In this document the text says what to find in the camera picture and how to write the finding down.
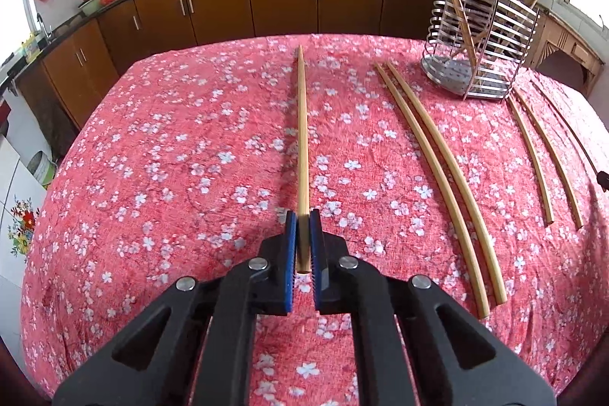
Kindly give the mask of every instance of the bucket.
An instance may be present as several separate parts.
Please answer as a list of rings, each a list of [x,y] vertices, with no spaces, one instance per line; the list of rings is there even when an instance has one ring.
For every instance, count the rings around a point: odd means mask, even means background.
[[[47,188],[55,177],[57,166],[49,160],[42,150],[40,150],[27,164],[27,170],[32,173],[32,176],[34,176],[36,181],[44,188]]]

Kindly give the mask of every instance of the faucet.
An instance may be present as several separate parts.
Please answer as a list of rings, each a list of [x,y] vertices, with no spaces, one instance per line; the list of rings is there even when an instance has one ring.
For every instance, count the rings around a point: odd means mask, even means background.
[[[45,32],[46,39],[47,40],[51,40],[51,37],[53,36],[53,29],[51,28],[51,25],[49,25],[49,31],[47,31],[46,26],[45,26],[45,22],[42,19],[42,16],[40,15],[40,13],[36,13],[36,19],[40,23],[40,26],[42,27],[42,30]]]

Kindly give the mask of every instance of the table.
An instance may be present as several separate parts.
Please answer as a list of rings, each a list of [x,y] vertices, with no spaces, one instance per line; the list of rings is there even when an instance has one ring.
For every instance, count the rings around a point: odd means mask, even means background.
[[[325,230],[384,274],[430,275],[475,313],[446,205],[372,68],[389,58],[444,134],[495,239],[509,300],[494,307],[489,298],[494,308],[485,325],[560,392],[609,322],[608,202],[528,80],[536,78],[570,116],[599,169],[609,166],[608,132],[581,94],[523,73],[520,88],[568,167],[585,221],[576,231],[555,168],[528,123],[555,209],[547,228],[507,106],[456,99],[421,71],[422,42],[374,36],[238,40],[136,63],[80,133],[37,223],[21,309],[32,376],[53,393],[181,275],[223,275],[282,230],[297,199],[299,43],[307,63],[311,206],[321,210]],[[310,277],[298,276],[295,285],[293,314],[258,320],[251,404],[357,404],[349,316],[320,317]]]

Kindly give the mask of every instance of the metal screw head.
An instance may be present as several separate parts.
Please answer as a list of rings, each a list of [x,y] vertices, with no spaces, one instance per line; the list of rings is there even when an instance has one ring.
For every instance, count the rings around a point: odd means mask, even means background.
[[[176,282],[175,287],[178,291],[192,291],[196,284],[197,281],[192,277],[181,277]]]
[[[339,258],[339,265],[342,268],[357,268],[359,261],[355,257],[345,256]]]
[[[427,275],[417,274],[412,278],[412,285],[417,289],[429,289],[431,280]]]
[[[269,262],[267,262],[267,259],[263,259],[262,257],[255,257],[250,260],[247,266],[252,270],[263,270],[269,266]]]

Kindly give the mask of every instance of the dish drying rack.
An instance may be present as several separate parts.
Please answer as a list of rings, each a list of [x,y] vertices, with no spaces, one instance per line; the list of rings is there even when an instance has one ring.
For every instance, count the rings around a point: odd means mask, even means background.
[[[435,0],[421,66],[427,76],[465,98],[504,100],[510,94],[537,26],[538,9],[519,0],[461,0],[476,53],[465,52],[452,0]]]

